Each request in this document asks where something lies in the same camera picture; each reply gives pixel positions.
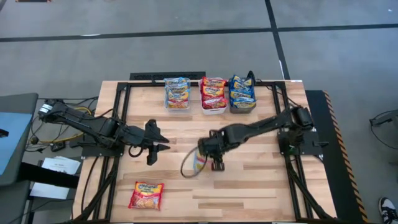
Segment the wire bundle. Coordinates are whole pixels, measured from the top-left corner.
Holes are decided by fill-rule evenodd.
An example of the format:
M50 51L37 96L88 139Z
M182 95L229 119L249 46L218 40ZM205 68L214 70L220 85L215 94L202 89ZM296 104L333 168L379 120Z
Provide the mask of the wire bundle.
M90 98L62 98L59 100L81 100L78 103L66 103L67 105L70 106L74 106L74 109L76 110L82 110L82 111L86 111L86 113L92 115L95 112L95 109L91 110L90 106L98 99L98 96L94 96L94 97L90 97ZM50 98L39 98L39 100L50 100ZM90 101L90 104L85 107L85 106L81 106L82 103L85 103L87 101ZM60 124L60 129L58 132L57 137L55 137L53 140L40 140L37 137L37 132L43 127L44 122L41 121L39 127L34 130L34 123L37 120L39 116L36 116L33 121L32 124L30 126L30 131L31 131L31 136L28 140L28 143L26 144L25 147L25 151L26 152L40 152L42 153L42 151L46 150L48 147L50 147L52 144L54 143L58 143L58 142L63 142L63 141L70 141L72 139L78 138L81 135L83 135L83 133L79 133L79 134L74 134L70 137L67 138L63 138L63 139L59 139L60 136L62 136L69 128L69 126L67 126L65 129L63 129L64 124Z

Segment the shoe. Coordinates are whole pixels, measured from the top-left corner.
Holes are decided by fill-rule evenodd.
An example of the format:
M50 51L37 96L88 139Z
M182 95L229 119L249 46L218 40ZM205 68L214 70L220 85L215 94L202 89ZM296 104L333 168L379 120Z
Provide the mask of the shoe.
M398 215L394 204L386 197L379 200L379 211L384 224L398 224Z

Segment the wooden table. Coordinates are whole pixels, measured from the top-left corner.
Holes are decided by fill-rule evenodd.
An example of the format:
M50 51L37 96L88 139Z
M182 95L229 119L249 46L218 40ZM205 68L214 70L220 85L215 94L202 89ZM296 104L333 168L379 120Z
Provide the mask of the wooden table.
M96 114L113 107L118 82L104 81L99 94ZM302 82L286 81L288 96L307 106ZM194 179L180 175L180 164L200 137L210 129L220 129L232 123L251 123L275 115L272 92L264 86L255 88L257 107L250 114L204 115L200 109L198 87L192 87L191 112L170 114L164 107L164 88L133 87L127 111L127 124L141 128L149 119L156 119L162 135L170 139L168 151L158 154L153 166L146 165L147 152L138 158L128 153L122 156L111 214L111 222L269 222L294 221L294 211L284 158L279 154L276 132L250 139L246 144L224 155L225 171L211 172L206 168ZM283 108L282 97L279 97ZM302 156L309 191L331 216L336 216L323 164L313 156ZM88 172L94 158L83 163L77 188L73 214L80 214L81 198ZM97 191L102 158L98 159L91 175L84 206ZM161 209L128 209L136 181L164 183ZM302 216L305 207L297 189ZM100 218L104 217L105 193Z

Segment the paper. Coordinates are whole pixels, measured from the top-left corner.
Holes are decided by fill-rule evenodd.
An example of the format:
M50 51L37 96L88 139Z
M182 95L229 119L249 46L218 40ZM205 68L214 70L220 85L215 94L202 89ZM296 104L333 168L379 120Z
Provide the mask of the paper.
M7 167L31 118L31 114L0 112L0 128L9 132L7 137L0 138L0 175Z
M79 161L57 156L55 158L45 158L42 167L66 174L74 175L80 166ZM66 199L69 188L57 187L50 184L35 183L30 196Z

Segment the cable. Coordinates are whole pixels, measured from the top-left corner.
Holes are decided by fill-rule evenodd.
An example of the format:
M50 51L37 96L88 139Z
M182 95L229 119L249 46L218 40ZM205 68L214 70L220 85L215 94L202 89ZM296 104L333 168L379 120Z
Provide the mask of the cable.
M86 101L89 101L89 100L93 100L93 101L96 101L96 100L98 100L98 96L96 96L96 97L94 97L94 98L87 98L87 99L85 99L85 100L82 100L82 101L80 101L80 102L78 102L78 103L66 103L67 105L72 105L72 106L80 106L82 103L85 103Z
M102 118L104 115L106 115L107 113L111 112L112 110L113 110L113 108L112 108L112 109L109 109L109 110L107 110L107 111L105 111L105 113L103 113L103 114L101 114L101 115L99 115L99 116L96 116L96 117L93 117L93 118L82 118L82 119L100 119L100 118Z
M37 208L35 208L35 209L32 209L32 210L30 210L30 211L28 211L28 212L25 212L25 213L23 213L22 215L20 215L20 216L18 216L17 218L15 218L15 219L13 219L13 220L11 220L8 224L11 224L11 223L13 223L14 221L16 221L18 218L20 218L20 217L23 217L24 215L26 215L26 214L28 214L28 213L30 213L30 212L34 212L34 211L36 211L37 209L39 209L39 208L41 208L41 207L43 207L44 205L46 205L46 204L48 204L48 203L50 203L50 202L66 202L66 201L69 201L69 200L74 200L74 199L65 199L65 200L49 200L48 202L45 202L44 204L42 204L41 206L39 206L39 207L37 207Z
M85 203L85 196L86 196L86 190L87 190L88 180L89 180L90 177L91 177L91 173L93 172L93 169L94 169L95 164L97 163L97 160L98 160L98 156L95 157L95 160L94 160L94 162L93 162L93 165L91 165L90 171L88 172L88 176L87 176L87 180L86 180L86 185L85 185L85 188L84 188L84 190L83 190L83 196L82 196L82 198L81 198L81 207L80 207L81 213L83 213L83 205L84 205L84 203Z
M65 129L62 131L62 127L63 127L63 124L61 124L61 126L60 126L60 130L59 130L59 132L58 132L58 136L55 137L55 139L54 139L52 142L49 142L48 144L41 144L41 143L39 143L39 144L35 144L35 146L29 146L29 144L28 144L27 147L25 148L25 151L26 151L26 152L40 152L40 153L42 153L44 150L46 150L46 148L50 147L51 144L52 144L53 142L56 142L56 140L57 140L63 133L65 133L65 131L69 128L69 126L67 126L67 128L65 128Z
M291 106L300 106L298 103L296 103L296 102L294 102L292 99L290 99L289 97L287 97L287 99L293 104L293 105L291 105Z
M203 163L203 166L200 168L200 170L198 170L196 173L192 174L192 175L185 175L182 171L185 161L188 159L188 157L195 152L198 149L198 147L194 147L190 152L188 152L188 154L184 157L184 159L181 162L181 168L180 168L180 173L183 177L189 179L192 177L196 177L198 174L200 174L200 172L202 172L204 170L204 168L206 167L206 163L207 163L207 156L205 157L205 162Z
M45 145L45 144L40 144L39 147L29 147L29 144L30 144L32 138L33 138L33 137L36 137L36 138L37 138L36 132L43 126L43 122L41 122L40 126L39 126L35 131L33 131L33 123L34 123L34 121L35 121L38 117L39 117L39 116L36 116L36 117L32 120L32 124L31 124L31 126L30 126L30 131L32 132L32 135L31 135L31 137L29 138L29 140L28 140L28 142L27 142L27 144L26 144L26 146L25 146L25 151L26 151L26 152L42 152L42 151L44 151L44 150L48 147L48 145ZM46 146L46 147L45 147L45 148L42 148L42 149L37 149L37 150L34 150L34 151L27 150L27 149L29 149L29 148L41 148L41 147L44 147L44 146Z
M87 107L81 106L81 107L77 107L77 108L75 108L75 109L76 109L76 110L85 110L88 114L92 115L91 110L88 109ZM32 131L32 136L34 136L34 137L37 137L37 136L35 135L35 133L39 130L39 128L42 127L42 125L43 125L43 123L44 123L44 122L42 121L42 123L40 124L39 128L37 128L36 131L33 132L33 122L36 120L37 117L38 117L38 116L36 116L36 117L34 118L34 120L32 121L32 125L30 126L30 130ZM67 138L58 139L68 128L69 128L69 126L68 126L62 133L60 133L55 139L53 139L53 140L39 140L39 142L40 142L40 143L45 143L45 144L46 144L46 143L47 143L47 144L50 144L50 143L57 143L57 142L69 141L69 140L75 139L75 138L77 138L77 137L83 135L83 133L79 133L79 134L74 134L74 135L72 135L72 136L70 136L70 137L67 137Z
M139 151L137 154L133 155L133 154L131 153L131 148L132 148L132 147L133 147L133 146L130 146L130 148L129 148L129 155L130 155L131 157L133 157L133 158L139 157L139 156L142 154L142 152L144 151L144 148L141 147L140 151Z
M98 96L93 96L89 98L38 98L38 100L91 100L91 99L98 99Z
M390 113L390 112L395 112L395 111L397 111L397 110L390 110L390 111L385 111L385 112L383 112L383 113L379 113L379 114L376 115L373 119L376 119L378 116L381 116L381 115L383 115L383 114ZM391 149L398 149L398 147L390 146L390 145L388 145L387 143L385 143L384 141L382 141L382 140L376 135L376 133L373 131L373 126L372 126L372 125L371 125L371 132L372 132L372 134L374 135L374 137L375 137L379 142L381 142L383 145L385 145L385 146L387 146L387 147L389 147L389 148L391 148Z
M96 101L97 99L94 99L91 101L91 103L87 106L87 108L89 109L91 107L91 105Z

